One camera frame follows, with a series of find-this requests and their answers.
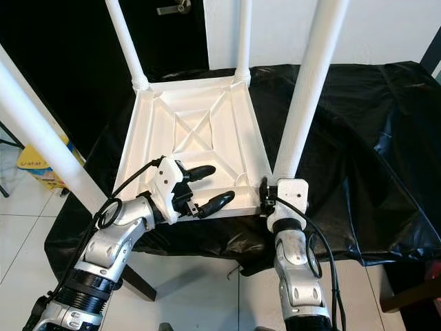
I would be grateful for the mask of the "white plastic children table top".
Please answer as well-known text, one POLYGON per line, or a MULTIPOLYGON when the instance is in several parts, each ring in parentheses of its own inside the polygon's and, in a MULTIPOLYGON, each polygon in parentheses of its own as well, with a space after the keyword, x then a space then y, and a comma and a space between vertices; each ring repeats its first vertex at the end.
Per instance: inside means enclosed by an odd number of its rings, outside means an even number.
POLYGON ((199 205, 233 190, 233 201, 212 218, 259 214, 258 190, 271 166, 245 82, 181 80, 138 92, 114 188, 160 157, 180 161, 186 170, 215 167, 214 174, 189 184, 199 205))

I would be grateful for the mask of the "black door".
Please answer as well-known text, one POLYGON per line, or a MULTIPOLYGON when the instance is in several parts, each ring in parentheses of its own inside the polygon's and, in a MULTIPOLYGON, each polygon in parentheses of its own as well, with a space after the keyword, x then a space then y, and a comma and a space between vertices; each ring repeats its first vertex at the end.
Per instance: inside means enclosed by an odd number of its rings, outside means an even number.
MULTIPOLYGON (((119 3, 149 82, 208 69, 205 0, 119 3)), ((0 44, 79 151, 122 150, 135 95, 105 0, 0 0, 0 44)))

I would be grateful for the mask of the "yellow box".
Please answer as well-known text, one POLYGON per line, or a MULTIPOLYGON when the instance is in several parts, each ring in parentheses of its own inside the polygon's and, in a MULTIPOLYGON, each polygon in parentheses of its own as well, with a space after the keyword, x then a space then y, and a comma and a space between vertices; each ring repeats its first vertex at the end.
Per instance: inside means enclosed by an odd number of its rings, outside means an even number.
POLYGON ((19 155, 16 167, 31 174, 37 181, 41 182, 47 189, 67 189, 68 186, 57 176, 50 164, 41 157, 36 148, 31 144, 25 144, 25 148, 19 155))

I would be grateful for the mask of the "black folding metal stand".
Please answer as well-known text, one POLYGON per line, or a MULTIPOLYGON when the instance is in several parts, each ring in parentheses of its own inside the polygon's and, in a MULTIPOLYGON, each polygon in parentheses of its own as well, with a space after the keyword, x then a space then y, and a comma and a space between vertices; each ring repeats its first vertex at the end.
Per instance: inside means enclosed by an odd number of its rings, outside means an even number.
POLYGON ((10 190, 5 185, 16 181, 15 163, 24 146, 2 122, 0 133, 0 193, 3 198, 9 198, 10 190))

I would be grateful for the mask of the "black plastic sheet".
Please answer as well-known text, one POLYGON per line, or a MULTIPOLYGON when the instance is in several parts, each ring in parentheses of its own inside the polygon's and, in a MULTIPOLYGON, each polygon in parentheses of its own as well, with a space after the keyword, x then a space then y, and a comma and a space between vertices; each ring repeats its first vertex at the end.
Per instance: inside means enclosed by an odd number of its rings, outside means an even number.
MULTIPOLYGON (((249 87, 273 165, 298 75, 297 64, 252 68, 249 87)), ((134 97, 92 146, 85 169, 111 193, 134 97)), ((415 62, 332 64, 297 177, 309 183, 307 214, 334 258, 363 265, 441 259, 441 85, 415 62)), ((92 215, 64 203, 43 245, 60 280, 92 215)), ((231 217, 159 227, 136 252, 236 261, 243 277, 273 268, 263 219, 231 217)))

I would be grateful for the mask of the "dark wooden table leg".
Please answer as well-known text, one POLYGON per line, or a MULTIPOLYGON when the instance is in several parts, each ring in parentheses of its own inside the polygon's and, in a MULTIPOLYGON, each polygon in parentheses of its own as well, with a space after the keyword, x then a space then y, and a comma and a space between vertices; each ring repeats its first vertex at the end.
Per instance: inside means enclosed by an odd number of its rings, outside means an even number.
POLYGON ((425 281, 392 297, 385 297, 379 300, 379 306, 382 312, 392 313, 413 303, 434 299, 441 299, 441 277, 425 281))
POLYGON ((131 290, 141 294, 143 299, 148 302, 154 302, 157 297, 157 291, 152 287, 148 281, 142 277, 134 268, 130 265, 126 265, 121 274, 123 283, 127 285, 131 290))

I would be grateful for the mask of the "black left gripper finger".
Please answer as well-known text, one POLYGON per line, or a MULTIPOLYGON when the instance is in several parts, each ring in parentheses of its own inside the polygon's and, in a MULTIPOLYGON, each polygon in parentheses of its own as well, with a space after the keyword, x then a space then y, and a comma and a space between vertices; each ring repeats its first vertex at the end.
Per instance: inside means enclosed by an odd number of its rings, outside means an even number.
POLYGON ((210 217, 212 214, 220 211, 225 207, 225 205, 233 201, 235 196, 236 193, 233 190, 227 190, 224 193, 214 196, 214 198, 209 199, 207 203, 196 207, 196 212, 194 215, 199 219, 210 217))
POLYGON ((189 170, 183 171, 183 182, 191 183, 205 179, 205 177, 211 176, 216 172, 214 165, 202 165, 195 168, 189 168, 189 170))

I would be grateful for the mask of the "black rubber floor mat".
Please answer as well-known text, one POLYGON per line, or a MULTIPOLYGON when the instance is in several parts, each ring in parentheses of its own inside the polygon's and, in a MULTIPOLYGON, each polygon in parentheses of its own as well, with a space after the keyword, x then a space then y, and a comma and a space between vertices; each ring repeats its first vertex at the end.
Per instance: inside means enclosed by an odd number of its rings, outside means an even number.
MULTIPOLYGON (((385 282, 381 287, 379 300, 441 277, 441 259, 387 263, 382 270, 385 273, 385 282)), ((397 313, 401 314, 407 331, 441 331, 441 297, 413 303, 402 307, 397 313)))

